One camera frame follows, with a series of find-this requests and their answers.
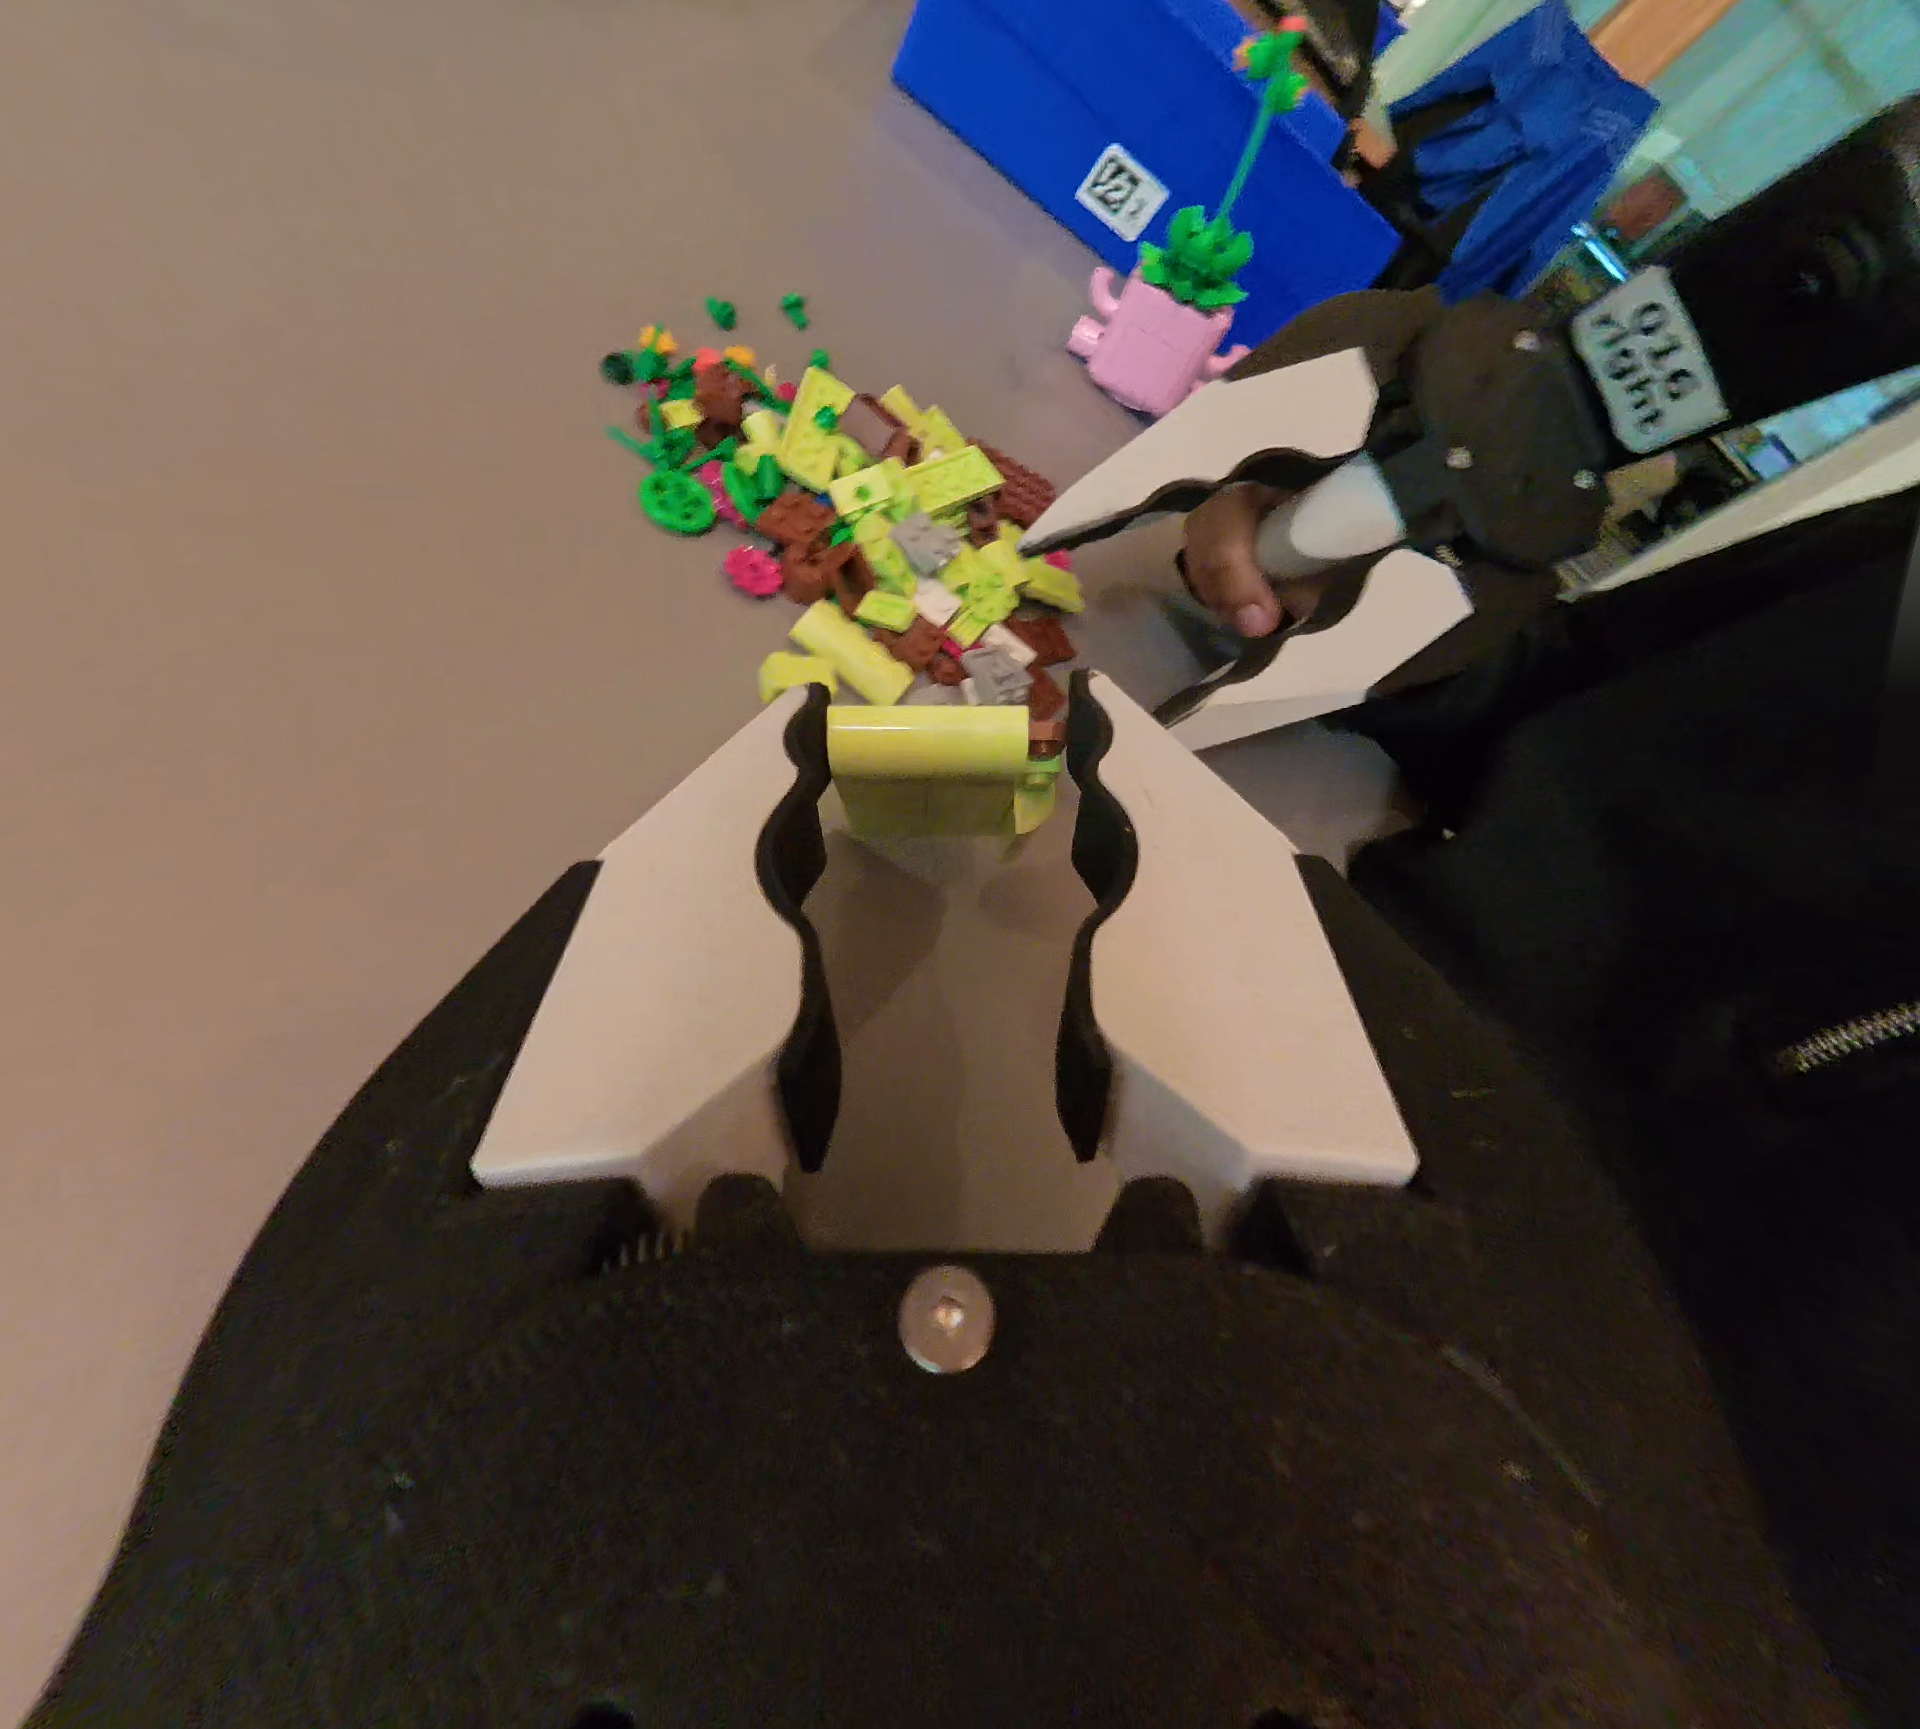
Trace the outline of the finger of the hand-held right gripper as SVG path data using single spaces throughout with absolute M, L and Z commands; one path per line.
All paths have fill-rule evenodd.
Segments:
M 1155 719 L 1207 752 L 1356 708 L 1402 663 L 1474 614 L 1450 564 L 1397 548 L 1351 566 L 1318 612 L 1247 647 L 1228 666 L 1170 695 Z
M 1272 460 L 1337 466 L 1367 444 L 1379 403 L 1363 351 L 1211 382 L 1065 489 L 1021 550 L 1047 557 L 1186 517 Z

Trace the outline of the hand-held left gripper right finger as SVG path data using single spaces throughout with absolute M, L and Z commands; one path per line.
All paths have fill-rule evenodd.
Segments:
M 1070 677 L 1065 763 L 1073 1159 L 1182 1185 L 1211 1246 L 1268 1184 L 1408 1189 L 1415 1137 L 1285 831 L 1098 670 Z

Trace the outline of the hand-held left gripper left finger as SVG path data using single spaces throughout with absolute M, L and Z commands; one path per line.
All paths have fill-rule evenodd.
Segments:
M 781 695 L 619 835 L 502 1083 L 483 1189 L 621 1181 L 677 1231 L 709 1185 L 825 1168 L 844 1052 L 806 901 L 829 692 Z

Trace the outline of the lime and brown brick assembly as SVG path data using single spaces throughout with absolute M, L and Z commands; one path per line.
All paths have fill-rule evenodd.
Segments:
M 1035 754 L 1025 706 L 832 705 L 829 775 L 869 845 L 1021 841 L 1054 813 L 1065 757 Z

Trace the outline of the pile of toy bricks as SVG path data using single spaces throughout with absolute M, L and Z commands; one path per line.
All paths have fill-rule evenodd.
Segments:
M 730 301 L 704 315 L 707 345 L 645 325 L 596 372 L 633 401 L 606 436 L 641 466 L 641 517 L 718 538 L 726 590 L 792 612 L 757 664 L 759 698 L 985 708 L 1022 719 L 1028 759 L 1062 757 L 1086 598 L 1070 557 L 1025 543 L 1057 484 L 905 387 L 848 385 L 822 346 L 798 376 L 777 372 Z

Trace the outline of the person's right hand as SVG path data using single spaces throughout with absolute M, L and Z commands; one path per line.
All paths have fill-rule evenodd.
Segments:
M 1274 582 L 1259 558 L 1259 533 L 1293 490 L 1241 482 L 1189 515 L 1182 574 L 1194 601 L 1237 637 L 1260 640 L 1318 612 L 1331 588 L 1327 573 Z

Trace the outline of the toy flower in pink pot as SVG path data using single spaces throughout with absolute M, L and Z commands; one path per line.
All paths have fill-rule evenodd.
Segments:
M 1098 269 L 1091 279 L 1091 312 L 1076 320 L 1068 351 L 1134 414 L 1165 419 L 1247 357 L 1231 334 L 1256 240 L 1237 210 L 1277 120 L 1298 111 L 1311 89 L 1306 38 L 1309 19 L 1285 13 L 1239 43 L 1233 61 L 1255 85 L 1256 112 L 1216 204 L 1178 209 L 1160 240 L 1140 240 L 1126 277 Z

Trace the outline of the blue plastic bin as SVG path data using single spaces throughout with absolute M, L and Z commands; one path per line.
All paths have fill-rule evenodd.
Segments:
M 1400 237 L 1340 173 L 1375 61 L 1402 34 L 1388 0 L 1271 0 L 1311 21 L 1309 91 L 1278 114 L 1231 207 L 1252 238 L 1235 334 L 1252 341 L 1379 281 Z M 1213 210 L 1260 89 L 1233 0 L 916 0 L 895 82 L 1125 277 L 1178 210 Z

